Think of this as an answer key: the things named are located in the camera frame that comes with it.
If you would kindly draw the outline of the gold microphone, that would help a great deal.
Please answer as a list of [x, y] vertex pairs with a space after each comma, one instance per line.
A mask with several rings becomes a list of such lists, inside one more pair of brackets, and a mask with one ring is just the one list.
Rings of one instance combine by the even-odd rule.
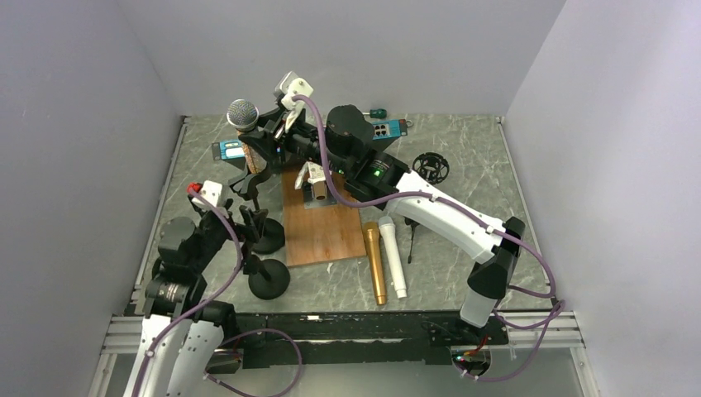
[[362, 226], [366, 255], [369, 260], [370, 277], [375, 302], [378, 306], [386, 305], [387, 291], [384, 280], [384, 268], [379, 248], [379, 226], [377, 222], [365, 222]]

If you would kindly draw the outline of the black tripod shock-mount stand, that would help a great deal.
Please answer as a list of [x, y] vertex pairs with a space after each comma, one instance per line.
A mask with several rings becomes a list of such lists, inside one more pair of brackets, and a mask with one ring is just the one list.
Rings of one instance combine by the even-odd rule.
[[[417, 156], [412, 163], [412, 170], [417, 172], [429, 184], [442, 183], [450, 173], [450, 165], [447, 159], [436, 152], [425, 152]], [[404, 223], [410, 227], [410, 245], [408, 264], [412, 262], [412, 251], [418, 223], [411, 218], [405, 218]]]

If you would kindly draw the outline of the white microphone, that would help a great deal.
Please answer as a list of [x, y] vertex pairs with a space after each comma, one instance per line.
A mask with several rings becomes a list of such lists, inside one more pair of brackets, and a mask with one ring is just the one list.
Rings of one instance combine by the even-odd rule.
[[395, 224], [390, 216], [383, 216], [379, 219], [378, 225], [380, 236], [384, 244], [395, 293], [399, 299], [405, 299], [408, 296], [408, 288], [403, 273], [403, 264], [398, 250]]

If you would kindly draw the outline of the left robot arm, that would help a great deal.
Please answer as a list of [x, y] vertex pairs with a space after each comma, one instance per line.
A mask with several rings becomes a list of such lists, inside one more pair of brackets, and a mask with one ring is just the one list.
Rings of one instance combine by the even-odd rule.
[[240, 212], [242, 222], [235, 222], [224, 208], [202, 211], [198, 222], [173, 218], [161, 228], [126, 396], [188, 395], [203, 379], [217, 347], [236, 340], [235, 309], [203, 296], [203, 272], [226, 241], [235, 243], [240, 261], [259, 241], [267, 210], [242, 206]]

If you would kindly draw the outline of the glitter mesh-head microphone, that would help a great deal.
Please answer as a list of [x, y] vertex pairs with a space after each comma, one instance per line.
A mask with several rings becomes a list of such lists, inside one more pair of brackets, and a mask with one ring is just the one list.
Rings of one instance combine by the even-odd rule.
[[[229, 124], [236, 129], [239, 140], [242, 141], [245, 134], [257, 129], [259, 111], [252, 102], [237, 99], [229, 105], [226, 117]], [[246, 143], [242, 143], [242, 149], [249, 171], [252, 174], [259, 174], [265, 168], [266, 162]]]

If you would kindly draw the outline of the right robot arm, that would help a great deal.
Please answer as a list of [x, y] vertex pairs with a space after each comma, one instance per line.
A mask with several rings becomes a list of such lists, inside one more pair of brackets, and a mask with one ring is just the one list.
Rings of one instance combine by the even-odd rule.
[[474, 265], [467, 295], [455, 321], [460, 340], [475, 343], [505, 297], [522, 249], [524, 222], [480, 213], [441, 192], [401, 160], [379, 150], [379, 128], [353, 105], [333, 108], [317, 127], [305, 113], [280, 106], [254, 122], [246, 143], [269, 165], [288, 157], [326, 165], [345, 178], [344, 189], [358, 203], [409, 218], [457, 245]]

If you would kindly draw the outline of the black round-base stand with clip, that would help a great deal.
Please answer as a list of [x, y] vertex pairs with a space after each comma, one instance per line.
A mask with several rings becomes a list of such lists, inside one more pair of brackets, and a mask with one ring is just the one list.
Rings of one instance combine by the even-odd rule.
[[258, 254], [270, 254], [284, 246], [284, 229], [278, 225], [268, 230], [266, 209], [254, 210], [245, 205], [239, 207], [243, 225], [240, 228], [243, 252], [243, 272], [248, 276], [251, 293], [258, 299], [272, 300], [280, 297], [289, 287], [291, 276], [288, 267], [279, 260], [261, 259]]

